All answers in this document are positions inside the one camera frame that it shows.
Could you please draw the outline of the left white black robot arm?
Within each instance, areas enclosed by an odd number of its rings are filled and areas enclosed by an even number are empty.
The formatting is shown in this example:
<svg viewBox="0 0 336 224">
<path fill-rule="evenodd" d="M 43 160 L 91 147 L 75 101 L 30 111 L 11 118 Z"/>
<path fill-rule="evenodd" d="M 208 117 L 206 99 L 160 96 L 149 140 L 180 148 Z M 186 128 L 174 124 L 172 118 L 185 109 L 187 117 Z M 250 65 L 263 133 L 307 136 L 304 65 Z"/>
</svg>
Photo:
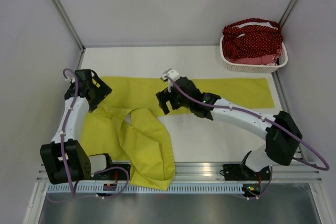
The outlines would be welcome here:
<svg viewBox="0 0 336 224">
<path fill-rule="evenodd" d="M 69 70 L 70 87 L 64 95 L 65 109 L 57 132 L 40 156 L 51 184 L 92 180 L 97 173 L 104 180 L 114 176 L 109 154 L 89 156 L 80 145 L 85 117 L 112 92 L 91 69 Z"/>
</svg>

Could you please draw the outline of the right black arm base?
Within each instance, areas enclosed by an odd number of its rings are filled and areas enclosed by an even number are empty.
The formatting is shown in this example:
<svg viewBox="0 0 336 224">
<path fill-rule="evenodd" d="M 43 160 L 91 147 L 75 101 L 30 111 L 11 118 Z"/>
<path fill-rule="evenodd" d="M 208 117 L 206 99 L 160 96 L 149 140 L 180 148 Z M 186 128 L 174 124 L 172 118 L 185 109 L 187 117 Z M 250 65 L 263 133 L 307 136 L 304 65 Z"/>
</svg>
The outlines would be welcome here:
<svg viewBox="0 0 336 224">
<path fill-rule="evenodd" d="M 240 164 L 223 164 L 219 174 L 224 176 L 225 181 L 267 181 L 271 177 L 269 167 L 264 167 L 259 172 L 253 172 L 249 168 L 241 167 Z"/>
</svg>

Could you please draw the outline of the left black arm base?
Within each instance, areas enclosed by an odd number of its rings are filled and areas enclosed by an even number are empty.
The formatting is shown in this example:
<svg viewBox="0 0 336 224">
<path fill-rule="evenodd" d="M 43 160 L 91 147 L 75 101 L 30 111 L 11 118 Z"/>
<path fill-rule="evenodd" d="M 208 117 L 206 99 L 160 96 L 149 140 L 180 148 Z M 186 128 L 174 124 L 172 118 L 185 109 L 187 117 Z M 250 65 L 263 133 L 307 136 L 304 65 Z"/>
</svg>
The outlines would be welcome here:
<svg viewBox="0 0 336 224">
<path fill-rule="evenodd" d="M 126 181 L 127 175 L 130 176 L 131 165 L 126 163 L 113 164 L 111 165 L 113 169 L 106 168 L 102 172 L 94 173 L 94 180 L 117 180 L 117 181 Z"/>
</svg>

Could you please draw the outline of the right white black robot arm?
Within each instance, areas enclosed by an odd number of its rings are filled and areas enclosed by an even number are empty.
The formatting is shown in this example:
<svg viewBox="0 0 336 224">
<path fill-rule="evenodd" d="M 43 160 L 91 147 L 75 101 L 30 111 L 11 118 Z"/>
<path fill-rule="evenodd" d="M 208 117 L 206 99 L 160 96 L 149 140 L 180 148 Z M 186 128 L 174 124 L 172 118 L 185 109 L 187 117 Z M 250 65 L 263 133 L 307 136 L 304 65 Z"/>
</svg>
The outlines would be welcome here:
<svg viewBox="0 0 336 224">
<path fill-rule="evenodd" d="M 264 114 L 238 106 L 216 94 L 200 92 L 187 77 L 171 78 L 165 74 L 161 79 L 168 83 L 167 88 L 156 94 L 164 114 L 169 114 L 170 109 L 187 108 L 198 118 L 237 126 L 265 141 L 241 161 L 239 172 L 243 178 L 252 179 L 274 164 L 291 164 L 302 134 L 289 113 Z"/>
</svg>

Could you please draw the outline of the white plastic laundry basket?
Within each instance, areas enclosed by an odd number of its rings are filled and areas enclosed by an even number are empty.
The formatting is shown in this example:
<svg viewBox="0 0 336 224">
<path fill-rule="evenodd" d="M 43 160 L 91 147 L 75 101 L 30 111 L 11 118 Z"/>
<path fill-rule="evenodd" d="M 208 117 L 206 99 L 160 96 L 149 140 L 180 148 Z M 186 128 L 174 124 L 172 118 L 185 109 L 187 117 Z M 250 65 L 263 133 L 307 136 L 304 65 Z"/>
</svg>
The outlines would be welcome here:
<svg viewBox="0 0 336 224">
<path fill-rule="evenodd" d="M 279 68 L 284 67 L 288 62 L 288 54 L 285 44 L 282 42 L 281 45 L 281 55 L 278 58 L 278 65 L 246 65 L 246 64 L 238 64 L 229 62 L 223 54 L 223 36 L 221 36 L 219 40 L 219 53 L 221 59 L 224 63 L 224 68 L 228 71 L 233 72 L 248 72 L 248 73 L 273 73 L 277 71 Z"/>
</svg>

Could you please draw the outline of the red polka dot garment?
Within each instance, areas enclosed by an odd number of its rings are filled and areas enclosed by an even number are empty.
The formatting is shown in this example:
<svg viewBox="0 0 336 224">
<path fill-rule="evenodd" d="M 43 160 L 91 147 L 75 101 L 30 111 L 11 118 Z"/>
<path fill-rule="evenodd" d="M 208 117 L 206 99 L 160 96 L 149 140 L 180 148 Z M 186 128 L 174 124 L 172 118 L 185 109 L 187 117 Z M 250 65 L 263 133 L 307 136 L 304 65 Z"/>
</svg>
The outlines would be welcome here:
<svg viewBox="0 0 336 224">
<path fill-rule="evenodd" d="M 280 54 L 283 36 L 274 21 L 250 18 L 223 28 L 222 51 L 230 60 Z"/>
</svg>

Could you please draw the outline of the left aluminium frame post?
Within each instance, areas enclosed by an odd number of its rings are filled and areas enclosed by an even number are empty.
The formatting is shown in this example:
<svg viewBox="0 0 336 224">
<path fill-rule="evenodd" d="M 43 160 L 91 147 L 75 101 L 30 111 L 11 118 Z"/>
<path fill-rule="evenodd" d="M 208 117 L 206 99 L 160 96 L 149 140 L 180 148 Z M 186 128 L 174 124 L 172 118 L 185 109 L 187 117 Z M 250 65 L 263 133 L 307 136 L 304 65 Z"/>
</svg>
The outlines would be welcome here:
<svg viewBox="0 0 336 224">
<path fill-rule="evenodd" d="M 53 6 L 55 7 L 55 9 L 57 10 L 59 16 L 61 17 L 62 21 L 64 22 L 64 24 L 66 25 L 71 37 L 74 39 L 77 47 L 79 48 L 79 50 L 81 52 L 83 52 L 85 50 L 85 46 L 83 45 L 81 39 L 79 38 L 78 33 L 76 32 L 65 8 L 63 7 L 63 4 L 61 3 L 60 0 L 51 0 Z"/>
</svg>

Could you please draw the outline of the aluminium mounting rail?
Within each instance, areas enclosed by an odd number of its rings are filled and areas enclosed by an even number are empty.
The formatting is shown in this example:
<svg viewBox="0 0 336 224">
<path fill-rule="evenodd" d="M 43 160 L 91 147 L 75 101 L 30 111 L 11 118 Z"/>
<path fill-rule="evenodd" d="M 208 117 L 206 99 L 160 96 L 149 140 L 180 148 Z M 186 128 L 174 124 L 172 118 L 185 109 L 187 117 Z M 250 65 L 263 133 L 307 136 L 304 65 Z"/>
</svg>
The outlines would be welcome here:
<svg viewBox="0 0 336 224">
<path fill-rule="evenodd" d="M 229 183 L 219 171 L 227 162 L 177 162 L 172 183 Z M 290 166 L 272 167 L 274 183 L 321 183 L 321 173 L 304 164 L 293 162 Z"/>
</svg>

